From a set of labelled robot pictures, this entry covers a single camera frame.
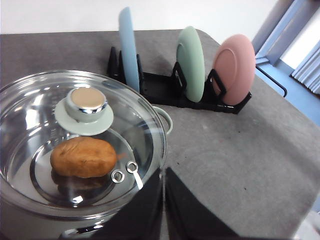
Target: curtain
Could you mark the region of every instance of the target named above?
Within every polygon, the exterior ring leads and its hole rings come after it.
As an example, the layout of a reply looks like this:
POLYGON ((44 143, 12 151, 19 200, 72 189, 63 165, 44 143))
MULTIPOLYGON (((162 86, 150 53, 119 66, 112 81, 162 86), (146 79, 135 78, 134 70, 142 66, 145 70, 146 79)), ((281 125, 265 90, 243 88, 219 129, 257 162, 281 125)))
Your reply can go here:
POLYGON ((320 41, 291 74, 315 94, 320 94, 320 41))

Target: stainless steel pot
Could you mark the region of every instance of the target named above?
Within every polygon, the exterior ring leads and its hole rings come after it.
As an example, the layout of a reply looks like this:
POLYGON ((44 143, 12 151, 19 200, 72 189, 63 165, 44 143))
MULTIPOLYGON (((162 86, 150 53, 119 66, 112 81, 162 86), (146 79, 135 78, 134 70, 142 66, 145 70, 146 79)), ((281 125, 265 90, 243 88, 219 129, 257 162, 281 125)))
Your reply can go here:
POLYGON ((98 229, 138 191, 126 163, 138 165, 142 184, 164 164, 170 117, 111 78, 83 71, 38 73, 2 88, 0 104, 1 232, 10 239, 54 239, 77 235, 79 228, 98 229), (79 136, 56 121, 56 104, 82 87, 101 91, 113 111, 110 128, 93 137, 110 142, 120 156, 115 169, 125 175, 121 183, 107 175, 98 188, 75 190, 52 173, 52 149, 79 136), (159 114, 168 122, 167 133, 159 114))

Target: potato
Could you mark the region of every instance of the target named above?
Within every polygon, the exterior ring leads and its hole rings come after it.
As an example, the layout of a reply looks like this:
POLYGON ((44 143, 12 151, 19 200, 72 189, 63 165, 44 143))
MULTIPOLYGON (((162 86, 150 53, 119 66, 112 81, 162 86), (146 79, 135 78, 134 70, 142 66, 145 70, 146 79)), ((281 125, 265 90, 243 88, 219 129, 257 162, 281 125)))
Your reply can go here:
POLYGON ((50 156, 53 170, 62 176, 101 177, 116 165, 115 149, 107 141, 78 136, 56 146, 50 156))

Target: gray table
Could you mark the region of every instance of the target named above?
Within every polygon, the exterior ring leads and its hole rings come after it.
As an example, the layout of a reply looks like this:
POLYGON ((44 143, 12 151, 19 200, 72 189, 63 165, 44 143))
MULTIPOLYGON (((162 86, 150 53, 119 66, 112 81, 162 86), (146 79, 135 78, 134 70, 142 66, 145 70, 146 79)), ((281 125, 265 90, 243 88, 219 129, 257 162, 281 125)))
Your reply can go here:
MULTIPOLYGON (((135 32, 145 72, 171 73, 179 32, 135 32)), ((198 33, 207 75, 219 45, 198 33)), ((54 69, 105 74, 111 46, 118 32, 2 35, 1 85, 54 69)), ((258 77, 251 93, 238 115, 161 106, 174 122, 165 165, 238 234, 291 237, 319 190, 320 129, 258 77)))

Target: plate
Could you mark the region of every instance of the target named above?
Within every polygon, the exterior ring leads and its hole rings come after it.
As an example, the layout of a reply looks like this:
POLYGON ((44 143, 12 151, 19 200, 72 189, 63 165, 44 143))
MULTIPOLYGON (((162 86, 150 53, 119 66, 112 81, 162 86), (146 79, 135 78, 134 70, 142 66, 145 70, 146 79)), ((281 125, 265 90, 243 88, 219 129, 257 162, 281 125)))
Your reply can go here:
POLYGON ((200 102, 205 88, 205 60, 200 38, 192 26, 179 35, 176 61, 186 80, 185 96, 192 102, 200 102))
POLYGON ((139 93, 136 42, 129 7, 120 12, 119 34, 126 84, 139 93))
MULTIPOLYGON (((212 67, 226 90, 222 101, 231 106, 239 104, 248 95, 255 78, 256 57, 252 43, 242 34, 229 37, 218 48, 212 67)), ((212 83, 218 95, 220 89, 214 80, 212 83)))

